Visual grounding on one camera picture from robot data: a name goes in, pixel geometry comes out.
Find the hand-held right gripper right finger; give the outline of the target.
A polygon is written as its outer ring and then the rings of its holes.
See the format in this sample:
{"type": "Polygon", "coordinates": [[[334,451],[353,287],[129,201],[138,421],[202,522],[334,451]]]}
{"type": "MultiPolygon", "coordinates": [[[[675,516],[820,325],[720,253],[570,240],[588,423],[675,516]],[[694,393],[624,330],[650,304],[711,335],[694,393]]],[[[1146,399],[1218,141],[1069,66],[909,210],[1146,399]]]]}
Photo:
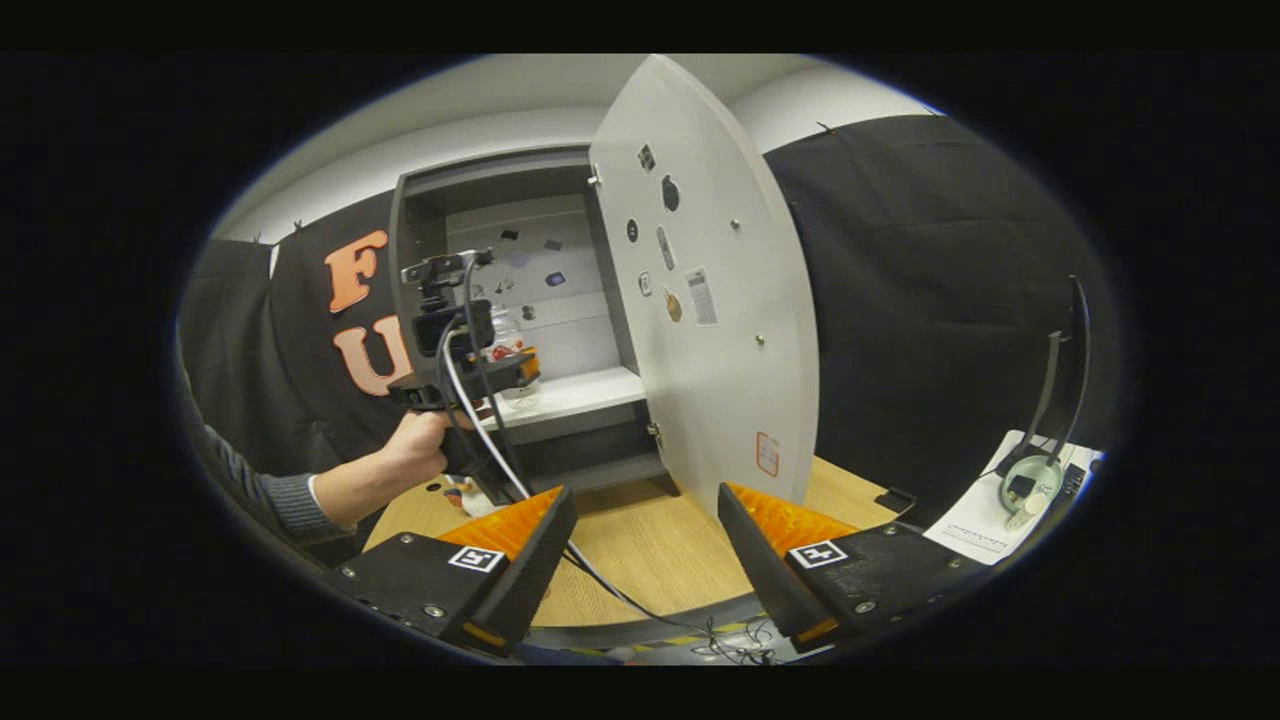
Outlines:
{"type": "Polygon", "coordinates": [[[799,653],[887,639],[992,574],[900,521],[855,527],[736,483],[719,486],[717,515],[760,606],[799,653]]]}

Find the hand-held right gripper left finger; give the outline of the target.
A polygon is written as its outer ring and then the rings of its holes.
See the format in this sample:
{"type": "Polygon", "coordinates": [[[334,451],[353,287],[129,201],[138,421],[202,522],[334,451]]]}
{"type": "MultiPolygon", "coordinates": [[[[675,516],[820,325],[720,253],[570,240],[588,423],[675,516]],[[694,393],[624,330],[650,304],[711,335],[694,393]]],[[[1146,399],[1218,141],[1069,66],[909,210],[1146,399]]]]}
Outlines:
{"type": "Polygon", "coordinates": [[[342,564],[335,589],[410,630],[495,659],[529,634],[579,520],[556,487],[442,536],[402,532],[342,564]]]}

